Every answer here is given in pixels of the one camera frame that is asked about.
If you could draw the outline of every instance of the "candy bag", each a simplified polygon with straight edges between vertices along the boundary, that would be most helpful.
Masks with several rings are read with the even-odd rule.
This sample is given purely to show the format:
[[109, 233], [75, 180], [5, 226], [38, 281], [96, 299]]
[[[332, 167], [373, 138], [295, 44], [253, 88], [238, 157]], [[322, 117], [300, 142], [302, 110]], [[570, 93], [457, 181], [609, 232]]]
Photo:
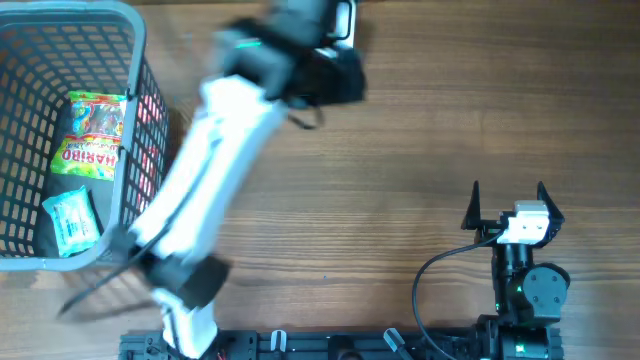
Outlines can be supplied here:
[[124, 130], [126, 97], [70, 91], [73, 134], [51, 161], [51, 172], [113, 181]]
[[85, 187], [48, 198], [42, 207], [51, 216], [60, 257], [91, 248], [100, 238]]

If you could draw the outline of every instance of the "green light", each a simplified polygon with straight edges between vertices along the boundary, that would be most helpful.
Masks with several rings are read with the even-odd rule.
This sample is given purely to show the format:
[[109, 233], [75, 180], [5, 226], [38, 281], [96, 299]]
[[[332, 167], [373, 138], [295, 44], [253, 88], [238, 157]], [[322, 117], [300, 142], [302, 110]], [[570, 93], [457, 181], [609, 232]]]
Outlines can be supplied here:
[[262, 45], [262, 42], [260, 42], [260, 41], [252, 41], [252, 42], [248, 42], [248, 43], [238, 44], [238, 45], [236, 45], [236, 49], [244, 49], [246, 47], [256, 47], [256, 46], [260, 46], [260, 45]]

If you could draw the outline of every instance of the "wooden tabletop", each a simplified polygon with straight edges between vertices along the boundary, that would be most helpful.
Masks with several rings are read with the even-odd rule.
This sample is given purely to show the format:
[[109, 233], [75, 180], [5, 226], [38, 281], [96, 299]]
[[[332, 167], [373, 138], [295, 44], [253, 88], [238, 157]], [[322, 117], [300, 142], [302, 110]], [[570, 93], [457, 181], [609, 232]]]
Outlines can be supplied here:
[[[260, 7], [138, 10], [160, 87], [187, 114], [211, 33]], [[636, 358], [639, 16], [636, 5], [593, 2], [364, 3], [367, 101], [325, 109], [318, 131], [287, 124], [264, 149], [220, 232], [217, 251], [234, 268], [219, 324], [414, 328], [417, 269], [473, 241], [460, 230], [473, 181], [483, 216], [497, 218], [542, 180], [567, 219], [535, 253], [572, 276], [559, 324], [567, 359]], [[160, 327], [132, 274], [56, 319], [99, 275], [1, 274], [0, 358], [112, 359], [120, 334]], [[419, 295], [429, 325], [493, 313], [489, 250], [434, 265]]]

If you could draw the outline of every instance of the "light blue plastic packet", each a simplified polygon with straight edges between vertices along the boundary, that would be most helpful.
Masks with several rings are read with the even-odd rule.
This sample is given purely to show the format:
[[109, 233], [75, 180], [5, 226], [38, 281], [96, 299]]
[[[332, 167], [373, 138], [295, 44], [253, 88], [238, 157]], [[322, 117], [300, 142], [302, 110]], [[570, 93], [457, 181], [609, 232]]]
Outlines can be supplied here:
[[89, 249], [100, 238], [96, 218], [85, 187], [50, 197], [42, 207], [53, 220], [60, 257]]

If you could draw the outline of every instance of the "gray basket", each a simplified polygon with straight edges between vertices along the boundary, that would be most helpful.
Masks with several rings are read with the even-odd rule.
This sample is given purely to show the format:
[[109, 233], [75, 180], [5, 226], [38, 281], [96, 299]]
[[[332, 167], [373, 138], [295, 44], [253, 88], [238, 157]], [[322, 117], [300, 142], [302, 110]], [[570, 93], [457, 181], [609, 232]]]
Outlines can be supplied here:
[[[155, 196], [169, 119], [144, 58], [145, 39], [140, 15], [119, 2], [0, 4], [0, 271], [70, 271], [105, 253], [100, 240], [56, 258], [41, 206], [49, 196], [86, 185], [103, 230], [130, 224]], [[70, 90], [127, 95], [113, 182], [49, 171], [65, 135]]]

